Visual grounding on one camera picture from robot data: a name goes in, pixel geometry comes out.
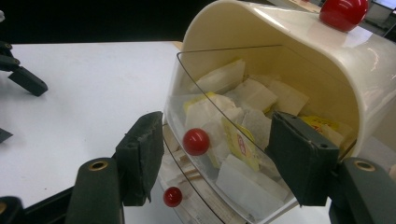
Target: white table surface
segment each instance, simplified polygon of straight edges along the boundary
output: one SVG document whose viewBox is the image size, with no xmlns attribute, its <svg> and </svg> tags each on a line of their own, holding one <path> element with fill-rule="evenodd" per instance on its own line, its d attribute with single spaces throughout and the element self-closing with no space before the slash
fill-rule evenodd
<svg viewBox="0 0 396 224">
<path fill-rule="evenodd" d="M 49 91 L 35 97 L 0 71 L 0 197 L 23 206 L 74 185 L 78 167 L 111 157 L 148 112 L 163 111 L 178 49 L 172 42 L 16 45 L 21 65 Z M 126 223 L 181 223 L 156 183 L 152 203 L 124 208 Z M 274 223 L 330 223 L 328 207 L 295 207 Z"/>
</svg>

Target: red ball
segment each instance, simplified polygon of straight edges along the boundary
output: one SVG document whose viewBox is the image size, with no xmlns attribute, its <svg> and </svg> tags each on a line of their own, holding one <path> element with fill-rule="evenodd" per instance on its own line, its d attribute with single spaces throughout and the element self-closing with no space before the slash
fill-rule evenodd
<svg viewBox="0 0 396 224">
<path fill-rule="evenodd" d="M 210 146 L 209 135 L 199 128 L 188 130 L 183 137 L 183 147 L 192 156 L 201 156 Z"/>
<path fill-rule="evenodd" d="M 348 32 L 359 25 L 367 10 L 367 0 L 327 0 L 319 18 L 337 30 Z"/>
<path fill-rule="evenodd" d="M 183 195 L 177 187 L 171 187 L 163 193 L 163 202 L 169 207 L 176 207 L 181 203 Z"/>
</svg>

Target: yellow label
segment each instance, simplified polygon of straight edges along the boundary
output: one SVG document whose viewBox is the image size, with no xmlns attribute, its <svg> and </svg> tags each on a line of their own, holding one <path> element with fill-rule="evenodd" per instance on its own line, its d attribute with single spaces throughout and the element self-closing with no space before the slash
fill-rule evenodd
<svg viewBox="0 0 396 224">
<path fill-rule="evenodd" d="M 314 128 L 317 132 L 322 133 L 323 131 L 321 130 L 322 125 L 327 125 L 333 130 L 337 131 L 338 130 L 338 123 L 335 121 L 332 121 L 330 119 L 323 119 L 317 116 L 307 116 L 307 117 L 301 117 L 301 119 L 309 124 L 312 128 Z"/>
<path fill-rule="evenodd" d="M 251 169 L 259 171 L 259 160 L 251 132 L 240 125 L 236 125 L 236 128 L 226 118 L 221 118 L 221 123 L 226 133 L 227 144 L 231 152 Z"/>
</svg>

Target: small red ball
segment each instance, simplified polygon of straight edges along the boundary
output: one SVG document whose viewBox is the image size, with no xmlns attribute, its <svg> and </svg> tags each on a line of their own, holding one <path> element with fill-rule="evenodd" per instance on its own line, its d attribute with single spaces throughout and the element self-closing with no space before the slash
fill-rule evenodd
<svg viewBox="0 0 396 224">
<path fill-rule="evenodd" d="M 181 203 L 183 195 L 177 187 L 171 187 L 163 193 L 163 202 L 169 207 L 176 207 Z"/>
<path fill-rule="evenodd" d="M 192 156 L 201 156 L 210 146 L 209 135 L 199 128 L 188 130 L 183 137 L 183 147 Z"/>
</svg>

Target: metal screw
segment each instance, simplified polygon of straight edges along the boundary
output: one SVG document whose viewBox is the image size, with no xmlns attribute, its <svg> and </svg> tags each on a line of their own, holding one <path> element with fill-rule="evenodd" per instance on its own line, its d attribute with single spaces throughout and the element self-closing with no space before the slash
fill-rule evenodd
<svg viewBox="0 0 396 224">
<path fill-rule="evenodd" d="M 90 165 L 88 168 L 90 171 L 100 171 L 105 169 L 108 166 L 107 161 L 96 161 Z"/>
<path fill-rule="evenodd" d="M 355 161 L 354 164 L 363 171 L 368 171 L 368 172 L 375 171 L 375 167 L 366 161 Z"/>
</svg>

